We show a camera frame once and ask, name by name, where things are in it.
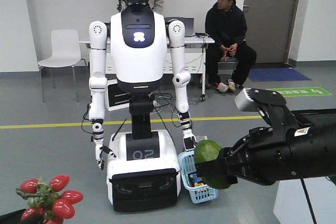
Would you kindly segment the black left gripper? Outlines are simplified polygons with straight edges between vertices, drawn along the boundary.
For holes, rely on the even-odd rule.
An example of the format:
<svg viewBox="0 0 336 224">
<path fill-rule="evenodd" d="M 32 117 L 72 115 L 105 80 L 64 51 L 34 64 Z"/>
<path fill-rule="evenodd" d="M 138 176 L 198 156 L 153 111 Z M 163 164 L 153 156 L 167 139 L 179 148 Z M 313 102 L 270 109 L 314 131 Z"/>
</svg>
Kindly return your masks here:
<svg viewBox="0 0 336 224">
<path fill-rule="evenodd" d="M 44 223 L 42 215 L 38 213 L 33 213 L 25 219 L 22 219 L 22 215 L 25 210 L 26 209 L 20 209 L 1 215 L 1 223 Z"/>
</svg>

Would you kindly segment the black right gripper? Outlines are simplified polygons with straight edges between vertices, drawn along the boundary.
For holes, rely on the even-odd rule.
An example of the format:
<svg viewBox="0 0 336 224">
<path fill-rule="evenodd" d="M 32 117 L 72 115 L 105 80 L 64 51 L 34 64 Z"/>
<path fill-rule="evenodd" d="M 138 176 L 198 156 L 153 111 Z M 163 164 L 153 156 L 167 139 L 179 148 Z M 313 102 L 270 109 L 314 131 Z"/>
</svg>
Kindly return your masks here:
<svg viewBox="0 0 336 224">
<path fill-rule="evenodd" d="M 299 123 L 276 91 L 253 89 L 252 99 L 267 127 L 249 130 L 231 148 L 219 153 L 219 160 L 197 162 L 196 171 L 205 184 L 237 184 L 237 178 L 261 185 L 301 179 L 302 173 L 292 160 L 290 138 Z"/>
</svg>

